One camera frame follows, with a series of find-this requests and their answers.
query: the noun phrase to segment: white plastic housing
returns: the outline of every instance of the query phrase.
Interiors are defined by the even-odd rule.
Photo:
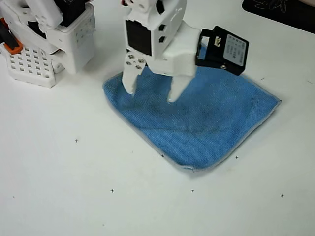
[[[46,27],[54,29],[63,21],[63,16],[54,0],[25,0],[25,2],[37,21]]]
[[[25,47],[19,54],[11,55],[2,43],[0,52],[6,59],[9,75],[14,79],[48,88],[56,84],[52,65],[39,48]]]
[[[95,15],[91,4],[86,4],[86,10],[68,27],[59,25],[51,29],[40,24],[47,39],[27,26],[28,20],[36,18],[30,9],[21,6],[21,0],[3,0],[0,8],[11,32],[23,45],[39,47],[71,74],[77,73],[95,54]]]
[[[151,31],[152,57],[157,59],[164,49],[173,40],[180,27],[187,5],[187,0],[164,0],[164,12],[160,14],[157,10],[158,0],[127,0],[126,3],[131,8],[126,20],[138,21],[142,26]],[[128,36],[125,23],[126,47],[135,51],[128,43]]]

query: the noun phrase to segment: black object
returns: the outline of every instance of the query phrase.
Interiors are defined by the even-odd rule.
[[[46,34],[43,33],[40,29],[39,29],[39,23],[33,22],[33,21],[28,21],[28,27],[33,30],[35,33],[37,33],[39,36],[41,36],[42,38],[46,39]]]
[[[65,27],[71,25],[85,11],[84,0],[54,0],[54,2],[63,14],[60,25]]]
[[[126,21],[128,44],[135,50],[152,56],[151,31],[137,21]]]
[[[5,42],[6,45],[9,46],[10,49],[15,49],[19,46],[19,44],[16,42],[13,35],[10,33],[10,31],[4,26],[4,24],[0,21],[0,42]]]
[[[315,7],[298,0],[244,0],[242,7],[255,15],[315,33]]]
[[[203,38],[209,38],[204,56],[200,55]],[[203,29],[199,38],[196,65],[221,68],[240,75],[246,67],[248,49],[248,41],[219,26],[215,26],[213,30]]]

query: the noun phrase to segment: blue towel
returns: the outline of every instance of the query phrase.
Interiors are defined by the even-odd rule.
[[[252,81],[206,67],[199,67],[181,97],[169,104],[171,79],[145,68],[134,96],[125,91],[122,75],[103,88],[114,108],[146,140],[193,171],[226,159],[280,104]]]

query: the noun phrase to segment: white surface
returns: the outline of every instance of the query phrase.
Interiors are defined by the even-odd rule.
[[[188,2],[191,26],[220,25],[251,43],[246,74],[283,101],[230,158],[191,173],[107,104],[102,83],[126,55],[124,9],[94,5],[96,57],[58,74],[53,89],[9,78],[0,57],[0,235],[313,236],[315,35],[240,0]]]
[[[48,88],[56,84],[51,61],[41,54],[39,48],[24,47],[18,54],[11,55],[2,43],[0,52],[12,78]]]

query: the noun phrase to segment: white plastic bracket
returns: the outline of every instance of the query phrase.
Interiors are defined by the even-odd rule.
[[[14,79],[48,88],[56,84],[51,62],[38,48],[25,47],[20,53],[11,55],[2,43],[0,52],[6,58],[9,75]]]
[[[146,61],[137,53],[129,52],[125,57],[123,85],[129,94],[134,94],[137,88],[137,77],[141,75],[146,66]]]

